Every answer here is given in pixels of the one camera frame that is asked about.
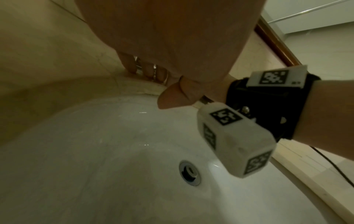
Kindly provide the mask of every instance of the white sink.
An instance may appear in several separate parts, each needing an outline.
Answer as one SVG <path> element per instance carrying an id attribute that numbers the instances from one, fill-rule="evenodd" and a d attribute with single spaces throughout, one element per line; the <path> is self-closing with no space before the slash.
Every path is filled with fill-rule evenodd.
<path id="1" fill-rule="evenodd" d="M 0 149 L 0 223 L 342 223 L 274 165 L 228 174 L 193 107 L 124 96 L 62 111 Z M 201 177 L 191 186 L 181 161 Z"/>

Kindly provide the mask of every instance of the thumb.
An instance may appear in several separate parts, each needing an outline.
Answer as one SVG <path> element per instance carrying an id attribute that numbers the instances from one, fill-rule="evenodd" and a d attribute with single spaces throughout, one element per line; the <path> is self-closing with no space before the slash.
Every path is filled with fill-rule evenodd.
<path id="1" fill-rule="evenodd" d="M 189 106 L 203 97 L 205 86 L 186 77 L 168 87 L 157 100 L 160 109 Z"/>

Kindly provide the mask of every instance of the sink drain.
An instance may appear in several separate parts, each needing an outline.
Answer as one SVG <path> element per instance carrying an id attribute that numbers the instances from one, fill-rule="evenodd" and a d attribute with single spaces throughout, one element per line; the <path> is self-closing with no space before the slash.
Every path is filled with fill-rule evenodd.
<path id="1" fill-rule="evenodd" d="M 187 184 L 197 186 L 200 184 L 200 174 L 197 168 L 188 161 L 180 163 L 180 174 Z"/>

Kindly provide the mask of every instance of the black wrist strap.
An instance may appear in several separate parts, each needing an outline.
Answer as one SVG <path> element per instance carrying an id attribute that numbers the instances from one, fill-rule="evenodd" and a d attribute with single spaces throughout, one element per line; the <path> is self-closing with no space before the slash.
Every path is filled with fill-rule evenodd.
<path id="1" fill-rule="evenodd" d="M 307 74 L 303 87 L 248 86 L 248 78 L 233 82 L 226 104 L 239 110 L 269 130 L 274 138 L 292 139 L 302 109 L 314 81 L 319 77 Z"/>

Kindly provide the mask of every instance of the cable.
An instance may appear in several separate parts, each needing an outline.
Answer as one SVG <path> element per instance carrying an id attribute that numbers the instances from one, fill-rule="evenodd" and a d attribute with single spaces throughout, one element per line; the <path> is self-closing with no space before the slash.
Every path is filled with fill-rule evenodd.
<path id="1" fill-rule="evenodd" d="M 318 149 L 316 149 L 315 147 L 310 146 L 313 150 L 315 150 L 318 154 L 320 154 L 321 156 L 323 156 L 330 164 L 332 164 L 332 166 L 342 175 L 342 177 L 344 177 L 344 179 L 352 186 L 354 187 L 354 183 L 340 170 L 339 167 L 337 167 L 337 165 L 332 162 L 327 156 L 325 156 L 324 154 L 322 154 L 320 151 L 318 151 Z"/>

